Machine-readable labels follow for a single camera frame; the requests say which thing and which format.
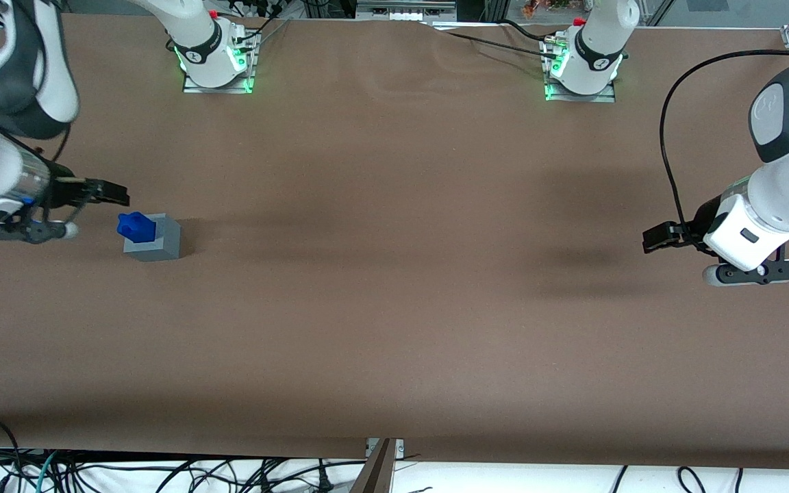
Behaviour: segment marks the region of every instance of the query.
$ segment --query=metal mounting plate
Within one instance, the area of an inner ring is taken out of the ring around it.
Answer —
[[[364,456],[370,457],[370,454],[373,453],[373,449],[376,448],[376,445],[379,444],[380,439],[367,439],[367,445],[364,446]],[[395,453],[395,459],[403,459],[403,439],[397,439],[394,441],[394,446],[397,449],[397,453]]]
[[[564,31],[558,31],[555,35],[555,40],[563,40]],[[562,52],[562,45],[557,42],[548,43],[545,41],[538,41],[538,46],[541,48],[541,53],[553,53],[560,55]],[[614,94],[614,82],[608,82],[607,86],[598,94],[592,96],[583,96],[582,94],[574,94],[567,90],[562,82],[550,75],[552,66],[557,60],[544,58],[541,60],[541,67],[544,69],[544,99],[547,101],[579,101],[583,103],[613,103],[616,101]]]

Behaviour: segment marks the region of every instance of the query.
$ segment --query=green led light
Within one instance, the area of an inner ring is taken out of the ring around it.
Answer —
[[[241,64],[237,62],[236,56],[234,56],[234,54],[233,54],[235,52],[236,52],[236,50],[230,49],[230,50],[227,50],[226,53],[227,53],[227,56],[229,56],[229,58],[231,59],[231,63],[233,64],[233,69],[239,71],[239,70],[242,70],[242,67],[239,66]]]

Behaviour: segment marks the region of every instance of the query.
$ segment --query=blue block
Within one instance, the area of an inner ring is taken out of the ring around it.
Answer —
[[[118,234],[133,243],[154,241],[157,225],[141,212],[118,215]]]
[[[153,241],[123,238],[123,252],[140,262],[173,261],[181,256],[181,225],[166,214],[147,216],[154,224]]]

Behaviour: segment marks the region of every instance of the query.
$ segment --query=blue toy piece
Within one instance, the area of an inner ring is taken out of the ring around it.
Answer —
[[[154,241],[157,225],[141,212],[118,215],[118,234],[133,243]]]

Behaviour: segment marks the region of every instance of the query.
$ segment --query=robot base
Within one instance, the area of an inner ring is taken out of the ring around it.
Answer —
[[[197,85],[190,77],[185,75],[182,92],[188,94],[251,94],[254,91],[254,76],[258,68],[258,52],[260,50],[260,34],[248,38],[238,48],[247,50],[245,53],[235,55],[237,63],[247,66],[244,72],[237,75],[229,84],[217,88],[206,88]]]
[[[562,82],[558,81],[550,72],[554,65],[561,62],[561,53],[564,46],[566,46],[566,32],[557,31],[555,36],[548,36],[546,40],[539,41],[538,44],[541,48],[541,53],[553,53],[560,57],[556,60],[549,58],[542,59],[541,67],[544,69],[544,99],[547,101],[579,101],[584,103],[613,103],[616,100],[614,97],[614,84],[613,81],[608,82],[607,86],[598,94],[592,96],[583,96],[582,94],[574,94],[567,90]]]

